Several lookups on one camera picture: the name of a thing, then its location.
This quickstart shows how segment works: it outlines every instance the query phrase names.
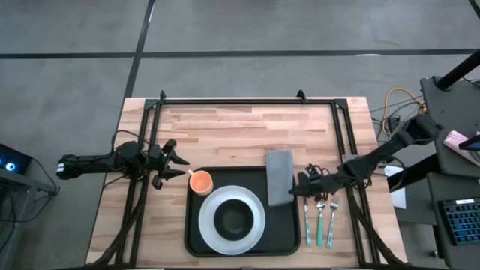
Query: gray napkin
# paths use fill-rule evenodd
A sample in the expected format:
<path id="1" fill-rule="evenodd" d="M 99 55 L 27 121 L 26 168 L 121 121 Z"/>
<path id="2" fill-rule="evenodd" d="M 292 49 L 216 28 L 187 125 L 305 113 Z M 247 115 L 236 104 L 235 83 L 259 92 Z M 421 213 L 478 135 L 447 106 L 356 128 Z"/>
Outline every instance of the gray napkin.
<path id="1" fill-rule="evenodd" d="M 267 153 L 268 206 L 282 206 L 293 202 L 288 191 L 293 187 L 293 153 L 291 150 Z"/>

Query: orange cup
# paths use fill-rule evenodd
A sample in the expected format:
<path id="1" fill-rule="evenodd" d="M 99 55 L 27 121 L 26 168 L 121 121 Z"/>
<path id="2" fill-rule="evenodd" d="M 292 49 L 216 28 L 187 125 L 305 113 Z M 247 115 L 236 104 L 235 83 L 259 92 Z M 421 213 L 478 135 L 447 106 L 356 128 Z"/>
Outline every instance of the orange cup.
<path id="1" fill-rule="evenodd" d="M 188 173 L 190 173 L 190 188 L 196 194 L 207 196 L 213 191 L 213 180 L 210 173 L 206 171 L 193 172 L 191 169 L 188 170 Z"/>

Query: pink object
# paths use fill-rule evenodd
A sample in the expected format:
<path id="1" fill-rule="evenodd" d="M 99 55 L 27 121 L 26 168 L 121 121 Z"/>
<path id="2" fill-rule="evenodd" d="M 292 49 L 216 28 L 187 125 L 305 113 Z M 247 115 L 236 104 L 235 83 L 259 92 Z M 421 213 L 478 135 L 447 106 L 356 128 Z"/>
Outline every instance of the pink object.
<path id="1" fill-rule="evenodd" d="M 196 194 L 207 196 L 213 191 L 213 180 L 210 173 L 206 171 L 192 172 L 191 169 L 188 170 L 188 173 L 190 173 L 190 188 Z"/>
<path id="2" fill-rule="evenodd" d="M 472 157 L 472 154 L 470 154 L 470 151 L 460 150 L 458 148 L 458 145 L 465 142 L 466 140 L 468 140 L 467 137 L 458 133 L 455 130 L 452 130 L 452 131 L 450 131 L 448 136 L 443 141 L 443 144 L 446 147 L 450 148 L 451 150 L 457 152 L 459 155 L 466 158 L 467 160 L 469 160 L 470 162 L 472 162 L 476 166 L 480 167 L 480 163 Z"/>

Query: fork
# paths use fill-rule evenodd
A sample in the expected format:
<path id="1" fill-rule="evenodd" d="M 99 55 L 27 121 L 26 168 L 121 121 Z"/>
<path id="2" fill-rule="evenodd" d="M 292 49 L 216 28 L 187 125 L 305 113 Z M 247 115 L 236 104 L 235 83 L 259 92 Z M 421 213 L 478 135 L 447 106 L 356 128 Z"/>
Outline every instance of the fork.
<path id="1" fill-rule="evenodd" d="M 338 197 L 337 196 L 335 196 L 331 200 L 330 209 L 331 209 L 331 220 L 330 220 L 330 228 L 328 229 L 327 248 L 332 248 L 333 224 L 335 222 L 335 211 L 338 209 Z"/>
<path id="2" fill-rule="evenodd" d="M 321 246 L 323 245 L 323 218 L 322 218 L 322 211 L 326 206 L 326 201 L 324 199 L 320 199 L 316 203 L 316 208 L 318 209 L 318 226 L 316 228 L 316 245 Z"/>
<path id="3" fill-rule="evenodd" d="M 310 235 L 310 224 L 308 223 L 308 200 L 303 197 L 303 208 L 305 211 L 305 232 L 307 233 L 307 245 L 312 245 L 312 237 Z"/>

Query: teal handle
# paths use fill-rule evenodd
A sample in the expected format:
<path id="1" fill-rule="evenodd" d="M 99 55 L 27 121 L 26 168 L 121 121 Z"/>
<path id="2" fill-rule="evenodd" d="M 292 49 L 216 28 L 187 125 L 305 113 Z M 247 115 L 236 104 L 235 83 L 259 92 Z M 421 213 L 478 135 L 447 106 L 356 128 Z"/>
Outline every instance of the teal handle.
<path id="1" fill-rule="evenodd" d="M 312 237 L 310 234 L 310 224 L 308 223 L 308 215 L 305 213 L 305 228 L 307 233 L 307 245 L 312 245 Z"/>
<path id="2" fill-rule="evenodd" d="M 335 222 L 335 211 L 331 213 L 330 228 L 328 229 L 327 248 L 332 248 L 333 223 Z"/>
<path id="3" fill-rule="evenodd" d="M 323 218 L 322 213 L 318 215 L 318 227 L 316 228 L 316 245 L 323 245 Z"/>

